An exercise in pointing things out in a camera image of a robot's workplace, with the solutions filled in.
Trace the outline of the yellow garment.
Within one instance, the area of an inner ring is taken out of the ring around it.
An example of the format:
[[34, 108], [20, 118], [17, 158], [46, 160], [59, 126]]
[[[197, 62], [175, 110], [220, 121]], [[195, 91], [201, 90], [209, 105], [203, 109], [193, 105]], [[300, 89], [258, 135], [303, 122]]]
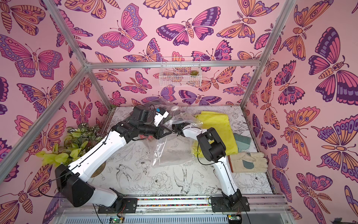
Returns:
[[226, 146], [226, 155], [235, 155], [238, 153], [238, 147], [230, 126], [229, 117], [223, 113], [202, 111], [194, 116], [202, 122], [201, 128], [214, 128], [221, 140]]

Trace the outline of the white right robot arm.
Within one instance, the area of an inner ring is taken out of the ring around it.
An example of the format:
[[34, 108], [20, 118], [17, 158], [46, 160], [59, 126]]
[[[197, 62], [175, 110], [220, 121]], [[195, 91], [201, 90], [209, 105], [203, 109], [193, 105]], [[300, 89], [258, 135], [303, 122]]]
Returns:
[[198, 148], [204, 158], [214, 166], [225, 206], [230, 210], [238, 209], [242, 194], [229, 170], [226, 146], [217, 131], [214, 128], [201, 129], [187, 122], [172, 125], [172, 130], [177, 135], [198, 141]]

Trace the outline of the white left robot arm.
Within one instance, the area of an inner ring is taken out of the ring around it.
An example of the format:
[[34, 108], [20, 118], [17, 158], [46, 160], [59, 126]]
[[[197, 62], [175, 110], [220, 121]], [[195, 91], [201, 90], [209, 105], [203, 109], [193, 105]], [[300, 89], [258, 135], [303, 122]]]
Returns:
[[119, 212], [123, 208], [123, 195], [113, 188], [92, 186], [88, 180], [109, 157], [138, 136], [160, 139], [169, 135], [171, 131], [161, 125], [168, 116], [168, 111], [162, 107], [154, 110], [143, 105], [134, 107], [132, 113], [115, 124], [89, 152], [68, 166], [56, 168], [57, 189], [62, 197], [74, 207], [91, 203]]

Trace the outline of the clear plastic vacuum bag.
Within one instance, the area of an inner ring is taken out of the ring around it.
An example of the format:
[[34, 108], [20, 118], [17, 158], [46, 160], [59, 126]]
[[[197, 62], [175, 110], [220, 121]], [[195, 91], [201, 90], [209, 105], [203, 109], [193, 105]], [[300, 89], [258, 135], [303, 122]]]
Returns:
[[[148, 103], [144, 103], [153, 112], [159, 107], [169, 112], [166, 119], [162, 120], [159, 125], [163, 125], [168, 129], [172, 129], [172, 124], [180, 124], [182, 122], [188, 122], [195, 127], [201, 128], [202, 122], [194, 117], [186, 107], [179, 107], [179, 110], [172, 112], [171, 108], [175, 106], [174, 103], [155, 99]], [[154, 168], [180, 165], [191, 161], [194, 158], [192, 152], [193, 145], [197, 143], [197, 140], [191, 138], [182, 137], [176, 133], [172, 133], [162, 139], [155, 139], [153, 142], [145, 141], [145, 145], [150, 149], [152, 164]]]

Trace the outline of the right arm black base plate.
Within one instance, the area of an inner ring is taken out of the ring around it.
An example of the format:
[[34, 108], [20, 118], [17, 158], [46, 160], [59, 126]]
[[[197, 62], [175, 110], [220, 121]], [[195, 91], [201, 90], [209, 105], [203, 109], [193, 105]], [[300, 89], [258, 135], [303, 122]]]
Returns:
[[224, 197], [209, 197], [209, 204], [213, 212], [249, 212], [250, 205], [246, 197], [241, 197], [234, 205]]

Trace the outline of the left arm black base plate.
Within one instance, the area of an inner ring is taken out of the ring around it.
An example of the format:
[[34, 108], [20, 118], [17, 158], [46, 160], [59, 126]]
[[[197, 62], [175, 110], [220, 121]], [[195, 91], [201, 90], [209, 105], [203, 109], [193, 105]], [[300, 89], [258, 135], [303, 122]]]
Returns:
[[100, 205], [98, 208], [99, 214], [114, 214], [114, 213], [135, 213], [138, 205], [137, 198], [117, 198], [114, 204], [110, 207]]

